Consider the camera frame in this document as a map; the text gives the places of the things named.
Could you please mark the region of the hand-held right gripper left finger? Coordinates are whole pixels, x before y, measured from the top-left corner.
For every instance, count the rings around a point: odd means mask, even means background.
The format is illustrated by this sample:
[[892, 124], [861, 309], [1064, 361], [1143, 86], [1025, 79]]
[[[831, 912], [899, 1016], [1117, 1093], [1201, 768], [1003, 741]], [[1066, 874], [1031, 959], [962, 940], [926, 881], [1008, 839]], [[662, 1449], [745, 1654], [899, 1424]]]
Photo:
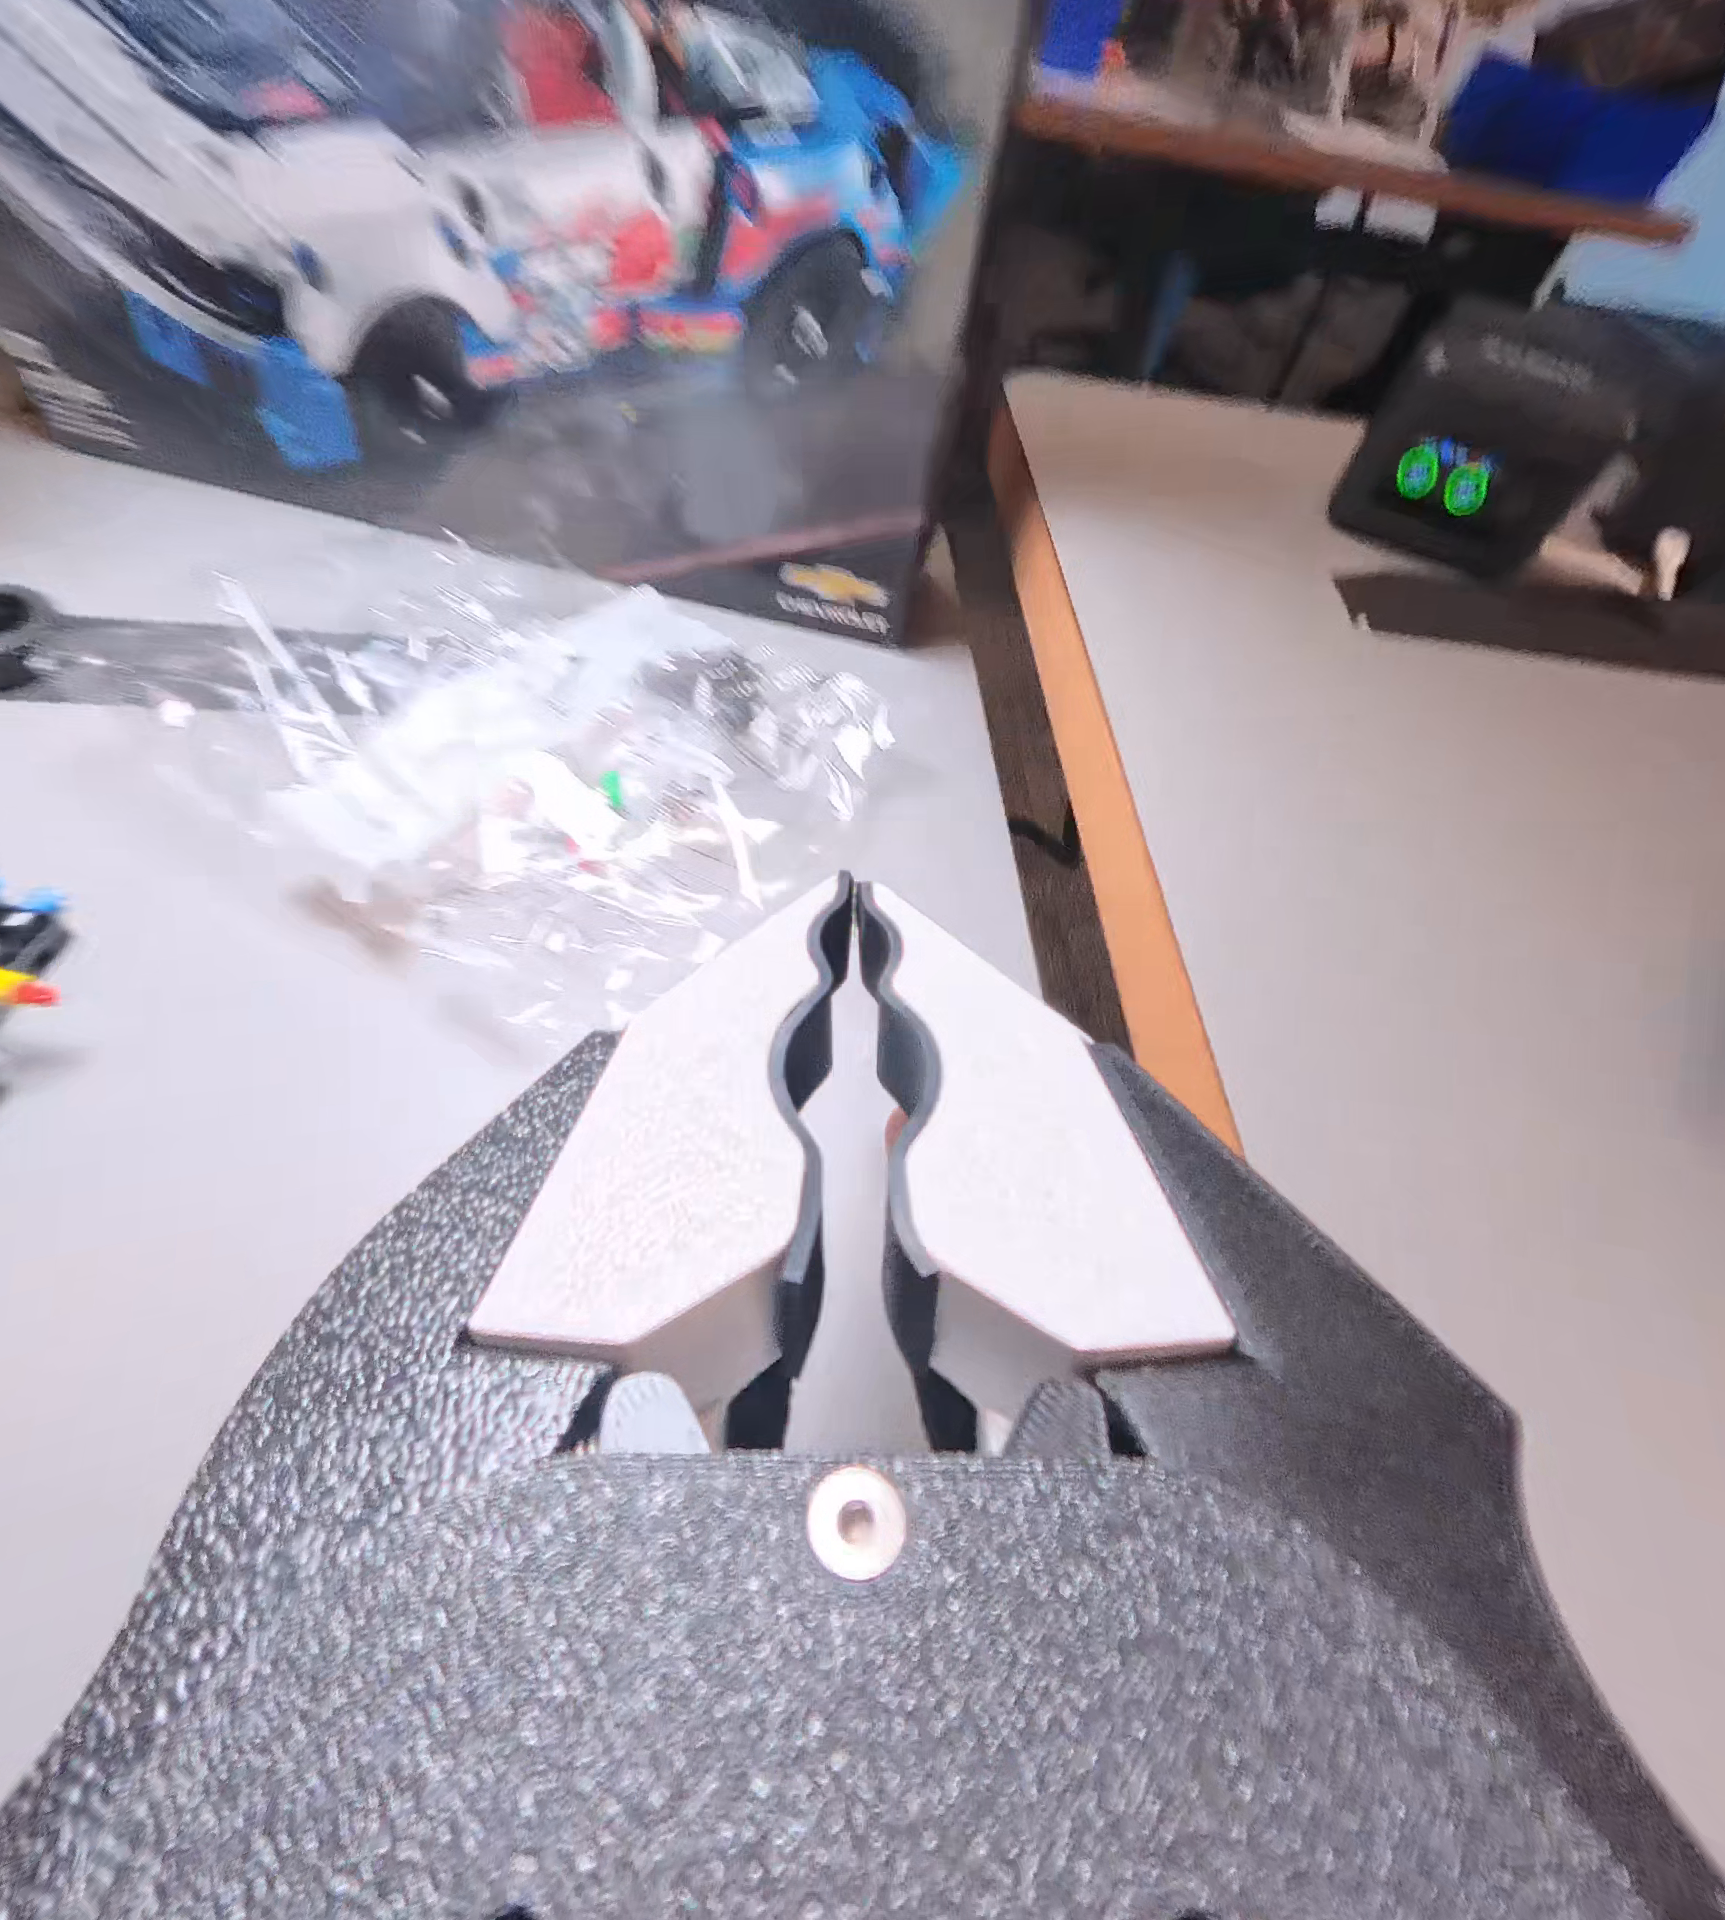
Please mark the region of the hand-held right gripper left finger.
[[822, 1154], [853, 881], [834, 874], [635, 1016], [469, 1314], [476, 1347], [669, 1380], [782, 1449], [822, 1307]]

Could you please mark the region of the wooden background table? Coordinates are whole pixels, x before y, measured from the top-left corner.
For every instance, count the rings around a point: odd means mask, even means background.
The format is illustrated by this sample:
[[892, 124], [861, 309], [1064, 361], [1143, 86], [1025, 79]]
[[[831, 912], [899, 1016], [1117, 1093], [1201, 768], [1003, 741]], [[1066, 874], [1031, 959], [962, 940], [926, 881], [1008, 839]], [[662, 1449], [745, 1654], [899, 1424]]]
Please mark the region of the wooden background table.
[[1416, 142], [1363, 129], [1307, 137], [1273, 112], [1224, 111], [1132, 72], [1076, 79], [1032, 69], [1010, 116], [1032, 135], [1092, 156], [1123, 156], [1293, 193], [1354, 192], [1449, 218], [1562, 239], [1683, 248], [1693, 218], [1669, 208], [1533, 189], [1454, 171]]

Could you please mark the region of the empty crumpled clear bag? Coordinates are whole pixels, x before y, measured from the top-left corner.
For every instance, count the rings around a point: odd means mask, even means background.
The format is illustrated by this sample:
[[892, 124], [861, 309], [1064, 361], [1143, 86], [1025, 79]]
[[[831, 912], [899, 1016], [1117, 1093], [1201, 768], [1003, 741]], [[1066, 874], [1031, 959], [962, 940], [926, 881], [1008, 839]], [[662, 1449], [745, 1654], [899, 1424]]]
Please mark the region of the empty crumpled clear bag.
[[536, 1043], [623, 1027], [813, 891], [902, 773], [874, 679], [646, 587], [447, 586], [360, 635], [219, 600], [137, 674], [163, 773], [314, 920]]

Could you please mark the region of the lego set box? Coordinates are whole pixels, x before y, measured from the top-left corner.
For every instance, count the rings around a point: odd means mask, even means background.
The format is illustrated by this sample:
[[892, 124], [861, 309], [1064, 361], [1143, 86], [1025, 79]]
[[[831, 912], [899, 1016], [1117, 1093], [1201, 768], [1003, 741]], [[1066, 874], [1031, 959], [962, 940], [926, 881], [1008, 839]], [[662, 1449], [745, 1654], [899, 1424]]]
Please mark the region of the lego set box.
[[898, 644], [1036, 6], [0, 3], [79, 453]]

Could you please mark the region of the black power station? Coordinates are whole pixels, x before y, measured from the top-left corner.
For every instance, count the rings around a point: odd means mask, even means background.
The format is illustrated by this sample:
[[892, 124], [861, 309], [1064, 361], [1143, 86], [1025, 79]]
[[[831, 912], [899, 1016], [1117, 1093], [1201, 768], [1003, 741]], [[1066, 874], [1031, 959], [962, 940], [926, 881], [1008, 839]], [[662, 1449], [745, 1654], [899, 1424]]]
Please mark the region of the black power station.
[[1649, 597], [1725, 566], [1725, 326], [1461, 302], [1368, 418], [1326, 519], [1507, 581], [1588, 500], [1599, 553]]

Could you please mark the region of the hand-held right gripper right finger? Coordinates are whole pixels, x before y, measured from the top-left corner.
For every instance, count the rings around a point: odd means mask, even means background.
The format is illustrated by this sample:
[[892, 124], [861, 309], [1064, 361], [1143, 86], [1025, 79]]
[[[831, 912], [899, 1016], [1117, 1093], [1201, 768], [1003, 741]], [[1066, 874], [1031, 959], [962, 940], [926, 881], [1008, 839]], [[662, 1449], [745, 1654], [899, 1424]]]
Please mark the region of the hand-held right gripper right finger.
[[987, 1449], [1048, 1383], [1231, 1357], [1231, 1311], [1094, 1045], [876, 884], [857, 963], [899, 1116], [883, 1295], [931, 1449]]

